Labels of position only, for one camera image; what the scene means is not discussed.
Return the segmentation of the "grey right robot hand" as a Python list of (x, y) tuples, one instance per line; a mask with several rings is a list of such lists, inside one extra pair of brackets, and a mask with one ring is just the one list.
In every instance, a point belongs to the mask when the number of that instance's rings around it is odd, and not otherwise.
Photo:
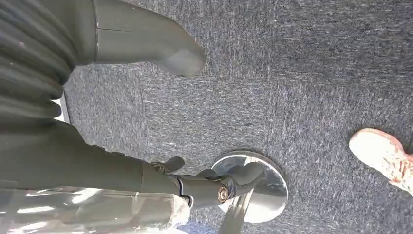
[(0, 3), (0, 178), (21, 189), (84, 187), (174, 194), (212, 206), (252, 190), (263, 166), (224, 175), (174, 175), (180, 157), (147, 163), (87, 144), (57, 117), (56, 100), (77, 66), (150, 62), (176, 76), (198, 74), (205, 52), (176, 21), (120, 0)]

